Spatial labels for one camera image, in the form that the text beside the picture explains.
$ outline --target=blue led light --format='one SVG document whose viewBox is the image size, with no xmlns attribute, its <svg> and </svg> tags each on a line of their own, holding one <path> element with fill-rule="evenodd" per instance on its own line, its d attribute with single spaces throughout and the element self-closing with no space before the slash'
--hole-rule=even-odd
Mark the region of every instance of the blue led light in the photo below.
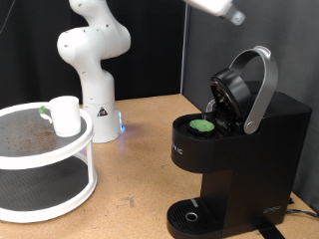
<svg viewBox="0 0 319 239">
<path fill-rule="evenodd" d="M 126 127 L 122 125 L 122 112 L 119 112 L 119 116 L 120 116 L 120 131 L 124 131 Z"/>
</svg>

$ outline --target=two-tier stand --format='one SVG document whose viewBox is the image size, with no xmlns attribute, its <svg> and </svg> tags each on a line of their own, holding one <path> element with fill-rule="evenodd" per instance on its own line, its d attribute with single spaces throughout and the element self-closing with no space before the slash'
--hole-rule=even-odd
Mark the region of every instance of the two-tier stand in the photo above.
<svg viewBox="0 0 319 239">
<path fill-rule="evenodd" d="M 58 137 L 39 116 L 39 107 L 47 104 L 0 111 L 0 220 L 58 217 L 86 201 L 97 185 L 90 116 L 80 110 L 81 132 Z"/>
</svg>

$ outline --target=table surface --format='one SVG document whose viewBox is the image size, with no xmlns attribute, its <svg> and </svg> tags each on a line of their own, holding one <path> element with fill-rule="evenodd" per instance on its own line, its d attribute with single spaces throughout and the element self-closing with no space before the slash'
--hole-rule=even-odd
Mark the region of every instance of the table surface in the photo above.
<svg viewBox="0 0 319 239">
<path fill-rule="evenodd" d="M 182 95 L 117 102 L 126 132 L 112 142 L 94 144 L 98 185 L 77 209 L 49 221 L 15 224 L 0 221 L 0 239 L 8 238 L 171 238 L 169 207 L 200 194 L 201 174 L 175 166 L 170 159 L 171 124 L 198 113 Z M 288 208 L 312 211 L 292 193 Z M 287 239 L 318 239 L 319 221 L 290 214 L 277 228 Z M 231 237 L 262 239 L 258 232 Z"/>
</svg>

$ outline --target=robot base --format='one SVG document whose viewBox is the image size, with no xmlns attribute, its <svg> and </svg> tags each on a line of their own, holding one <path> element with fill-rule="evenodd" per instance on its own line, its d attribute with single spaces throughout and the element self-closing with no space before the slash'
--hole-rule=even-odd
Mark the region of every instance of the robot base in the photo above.
<svg viewBox="0 0 319 239">
<path fill-rule="evenodd" d="M 119 137 L 121 133 L 120 112 L 116 109 L 115 102 L 100 105 L 84 103 L 83 109 L 93 121 L 93 142 L 108 142 Z"/>
</svg>

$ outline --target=black cable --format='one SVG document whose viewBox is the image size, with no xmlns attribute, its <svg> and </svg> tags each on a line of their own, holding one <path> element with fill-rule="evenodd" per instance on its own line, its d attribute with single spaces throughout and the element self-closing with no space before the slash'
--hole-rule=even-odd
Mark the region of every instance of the black cable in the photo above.
<svg viewBox="0 0 319 239">
<path fill-rule="evenodd" d="M 308 211 L 301 211 L 298 209 L 289 209 L 286 211 L 286 214 L 291 214 L 291 213 L 306 213 L 309 216 L 315 217 L 315 218 L 319 218 L 319 215 L 314 213 L 314 212 L 308 212 Z"/>
<path fill-rule="evenodd" d="M 10 7 L 10 9 L 9 9 L 9 12 L 8 12 L 8 14 L 7 14 L 6 20 L 4 20 L 4 24 L 3 24 L 3 26 L 2 26 L 2 28 L 1 28 L 1 30 L 0 30 L 0 35 L 1 35 L 1 33 L 2 33 L 3 29 L 4 29 L 4 27 L 6 26 L 6 23 L 7 23 L 7 21 L 8 21 L 8 18 L 9 18 L 9 16 L 10 16 L 11 10 L 12 10 L 13 5 L 15 4 L 15 2 L 16 2 L 16 0 L 13 0 L 13 2 L 12 2 L 12 4 L 11 4 L 11 7 Z"/>
</svg>

